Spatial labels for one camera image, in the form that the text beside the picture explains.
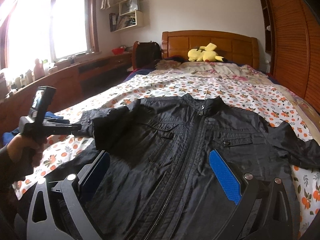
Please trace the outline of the person's left hand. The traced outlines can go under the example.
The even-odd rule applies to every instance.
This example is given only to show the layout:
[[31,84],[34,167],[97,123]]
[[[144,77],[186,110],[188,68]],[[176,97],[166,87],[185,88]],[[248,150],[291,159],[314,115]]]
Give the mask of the person's left hand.
[[32,158],[32,167],[38,167],[43,157],[44,145],[47,143],[47,137],[40,139],[40,142],[34,141],[30,137],[18,134],[8,144],[7,152],[13,163],[20,161],[24,148],[35,150],[35,155]]

